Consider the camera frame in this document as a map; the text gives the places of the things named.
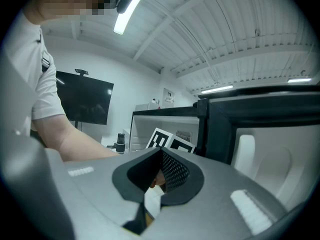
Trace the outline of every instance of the ceiling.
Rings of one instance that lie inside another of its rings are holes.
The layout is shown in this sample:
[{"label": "ceiling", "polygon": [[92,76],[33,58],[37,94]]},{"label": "ceiling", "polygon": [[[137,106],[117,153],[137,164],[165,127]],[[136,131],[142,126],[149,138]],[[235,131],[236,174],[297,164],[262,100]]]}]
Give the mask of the ceiling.
[{"label": "ceiling", "polygon": [[123,35],[113,32],[117,16],[105,10],[42,29],[119,51],[195,95],[228,84],[320,81],[317,37],[292,0],[141,0]]}]

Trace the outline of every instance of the bottle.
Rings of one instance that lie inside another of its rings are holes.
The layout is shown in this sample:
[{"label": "bottle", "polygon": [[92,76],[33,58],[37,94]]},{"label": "bottle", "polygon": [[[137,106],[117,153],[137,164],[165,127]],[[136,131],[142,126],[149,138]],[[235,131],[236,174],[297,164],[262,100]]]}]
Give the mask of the bottle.
[{"label": "bottle", "polygon": [[115,144],[115,151],[118,154],[124,154],[125,153],[125,134],[124,133],[118,133],[118,139]]}]

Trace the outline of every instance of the man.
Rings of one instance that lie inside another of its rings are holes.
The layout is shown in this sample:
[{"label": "man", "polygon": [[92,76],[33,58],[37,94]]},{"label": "man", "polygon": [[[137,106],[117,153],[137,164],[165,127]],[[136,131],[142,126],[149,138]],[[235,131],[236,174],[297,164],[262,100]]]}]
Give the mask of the man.
[{"label": "man", "polygon": [[[37,93],[31,115],[22,131],[28,135],[31,124],[48,148],[59,151],[64,161],[83,161],[116,156],[117,153],[77,130],[66,117],[57,95],[56,67],[44,44],[40,25],[66,15],[95,10],[104,0],[30,0],[13,23],[3,50],[28,85]],[[49,67],[43,69],[47,55]],[[162,173],[151,187],[164,184]]]}]

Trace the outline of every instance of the ceiling light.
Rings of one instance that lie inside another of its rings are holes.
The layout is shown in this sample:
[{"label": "ceiling light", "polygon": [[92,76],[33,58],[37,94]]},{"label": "ceiling light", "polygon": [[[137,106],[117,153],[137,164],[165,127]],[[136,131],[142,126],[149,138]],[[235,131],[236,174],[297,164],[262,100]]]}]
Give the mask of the ceiling light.
[{"label": "ceiling light", "polygon": [[130,20],[130,17],[139,2],[140,2],[140,0],[132,0],[131,3],[129,4],[128,8],[126,9],[125,13],[118,15],[113,32],[115,32],[119,35],[123,35],[123,33],[125,32],[126,26]]},{"label": "ceiling light", "polygon": [[56,78],[56,80],[60,83],[60,84],[65,84],[64,82],[62,82],[59,78]]},{"label": "ceiling light", "polygon": [[219,87],[219,88],[214,88],[214,89],[209,89],[209,90],[203,90],[202,93],[203,94],[209,94],[209,93],[213,93],[213,92],[217,92],[217,91],[223,91],[223,90],[227,90],[227,89],[231,89],[233,88],[233,85],[227,85],[224,87]]},{"label": "ceiling light", "polygon": [[309,82],[311,78],[296,78],[296,79],[289,79],[288,83],[302,83],[302,82]]}]

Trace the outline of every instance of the black tv screen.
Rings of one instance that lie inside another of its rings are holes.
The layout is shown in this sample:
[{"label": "black tv screen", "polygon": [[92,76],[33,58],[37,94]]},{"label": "black tv screen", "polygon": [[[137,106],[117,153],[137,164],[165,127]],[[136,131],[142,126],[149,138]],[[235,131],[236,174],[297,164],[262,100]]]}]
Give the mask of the black tv screen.
[{"label": "black tv screen", "polygon": [[113,83],[57,71],[56,87],[70,121],[107,124]]}]

